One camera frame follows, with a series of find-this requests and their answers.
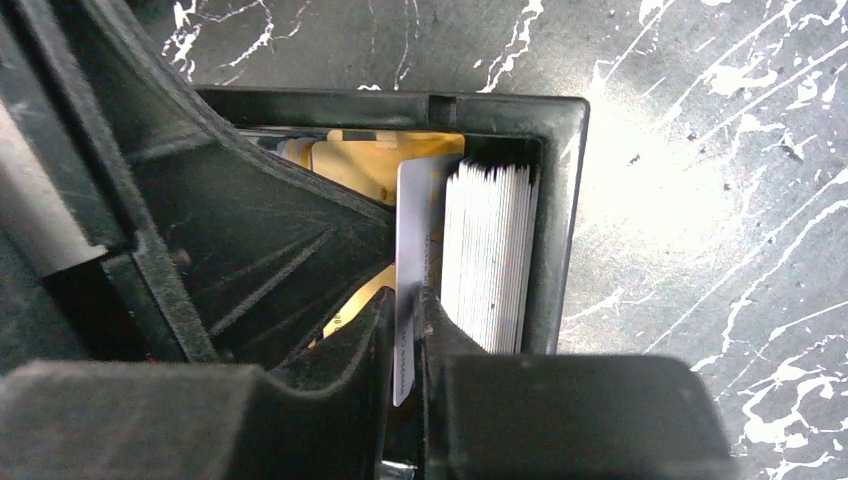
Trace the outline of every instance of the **black marble table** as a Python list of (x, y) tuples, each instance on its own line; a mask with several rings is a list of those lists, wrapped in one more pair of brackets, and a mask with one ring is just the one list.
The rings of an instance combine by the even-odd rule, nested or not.
[(196, 84), (587, 97), (559, 351), (689, 362), (745, 478), (848, 476), (846, 0), (136, 3)]

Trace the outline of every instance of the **stack of white cards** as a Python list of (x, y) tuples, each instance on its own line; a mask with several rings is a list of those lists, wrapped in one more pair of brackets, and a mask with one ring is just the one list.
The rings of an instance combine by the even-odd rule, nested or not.
[(538, 198), (533, 174), (463, 161), (447, 182), (442, 306), (489, 353), (521, 348)]

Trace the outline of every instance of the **marble surface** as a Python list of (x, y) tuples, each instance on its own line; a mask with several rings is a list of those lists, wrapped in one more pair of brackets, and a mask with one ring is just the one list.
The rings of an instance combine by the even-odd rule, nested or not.
[(136, 3), (197, 84), (587, 97), (559, 351), (682, 358), (745, 478), (848, 477), (846, 0)]

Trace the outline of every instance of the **gray marble countertop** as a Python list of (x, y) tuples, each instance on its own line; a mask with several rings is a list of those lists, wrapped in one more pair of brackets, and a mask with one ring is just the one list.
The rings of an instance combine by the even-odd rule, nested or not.
[(197, 84), (588, 98), (559, 351), (689, 362), (745, 478), (848, 476), (846, 0), (136, 3)]

